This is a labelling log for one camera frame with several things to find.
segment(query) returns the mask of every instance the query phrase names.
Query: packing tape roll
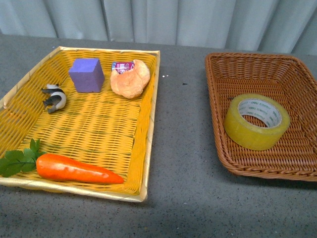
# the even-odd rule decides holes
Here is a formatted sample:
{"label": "packing tape roll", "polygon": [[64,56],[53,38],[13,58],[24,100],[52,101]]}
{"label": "packing tape roll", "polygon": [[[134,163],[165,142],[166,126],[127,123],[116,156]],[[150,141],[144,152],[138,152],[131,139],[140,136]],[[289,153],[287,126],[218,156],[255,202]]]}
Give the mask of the packing tape roll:
{"label": "packing tape roll", "polygon": [[[251,124],[243,118],[258,118],[267,127]],[[267,150],[273,147],[290,125],[287,111],[275,100],[258,95],[242,94],[230,104],[224,120],[224,129],[237,144],[251,150]]]}

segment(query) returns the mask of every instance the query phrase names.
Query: toy bread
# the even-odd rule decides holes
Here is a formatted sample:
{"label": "toy bread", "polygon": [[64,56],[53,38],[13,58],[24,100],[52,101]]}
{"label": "toy bread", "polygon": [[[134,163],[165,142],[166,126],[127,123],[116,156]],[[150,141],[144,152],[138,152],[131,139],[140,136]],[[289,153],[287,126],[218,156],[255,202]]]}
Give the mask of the toy bread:
{"label": "toy bread", "polygon": [[110,85],[114,93],[128,99],[140,96],[150,80],[150,70],[147,65],[135,59],[134,68],[119,74],[113,70],[110,76]]}

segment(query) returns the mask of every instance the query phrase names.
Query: carrot leaves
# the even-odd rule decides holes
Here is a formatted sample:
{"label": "carrot leaves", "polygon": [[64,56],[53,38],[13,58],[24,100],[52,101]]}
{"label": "carrot leaves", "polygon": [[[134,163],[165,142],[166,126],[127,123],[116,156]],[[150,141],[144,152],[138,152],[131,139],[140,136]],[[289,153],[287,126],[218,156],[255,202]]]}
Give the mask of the carrot leaves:
{"label": "carrot leaves", "polygon": [[29,172],[36,169],[36,160],[45,152],[39,152],[40,140],[31,139],[30,148],[23,151],[10,150],[0,159],[0,175],[10,177],[19,172]]}

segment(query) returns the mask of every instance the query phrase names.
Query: gray countertop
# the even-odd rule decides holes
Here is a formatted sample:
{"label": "gray countertop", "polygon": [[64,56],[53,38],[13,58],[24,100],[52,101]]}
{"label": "gray countertop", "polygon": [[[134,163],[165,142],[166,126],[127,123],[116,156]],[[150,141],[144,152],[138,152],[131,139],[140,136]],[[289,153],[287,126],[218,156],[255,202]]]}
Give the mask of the gray countertop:
{"label": "gray countertop", "polygon": [[[0,34],[0,98],[58,46],[161,51],[148,200],[0,186],[0,237],[317,236],[317,183],[237,177],[219,161],[204,60],[224,50]],[[295,56],[317,78],[317,57]]]}

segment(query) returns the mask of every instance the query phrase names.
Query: woven texture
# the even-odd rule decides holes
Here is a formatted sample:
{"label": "woven texture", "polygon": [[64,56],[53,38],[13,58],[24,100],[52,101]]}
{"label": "woven texture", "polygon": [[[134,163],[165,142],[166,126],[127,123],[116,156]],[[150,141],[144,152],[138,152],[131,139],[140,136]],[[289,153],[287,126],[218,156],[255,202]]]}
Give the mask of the woven texture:
{"label": "woven texture", "polygon": [[[77,58],[100,59],[105,75],[100,93],[77,93],[68,75]],[[151,79],[140,97],[129,100],[112,92],[109,79],[113,61],[133,59],[146,63]],[[153,95],[157,90],[156,67],[157,55],[140,51],[57,51],[31,73],[30,79],[18,90],[6,109],[0,111],[0,156],[3,157],[6,150],[29,147],[31,138],[40,139],[41,151],[105,167],[125,180],[124,184],[113,185],[49,181],[53,191],[61,185],[93,192],[139,195],[149,145],[150,115],[155,103]],[[49,97],[41,92],[47,84],[59,84],[67,95],[65,107],[53,114],[48,114],[42,103]],[[45,181],[36,171],[20,173],[14,178]]]}
{"label": "woven texture", "polygon": [[[317,83],[297,58],[284,55],[213,53],[205,67],[218,156],[235,175],[317,181]],[[256,93],[279,102],[291,118],[289,129],[271,149],[239,146],[223,121],[232,98]],[[246,118],[263,126],[260,120]]]}

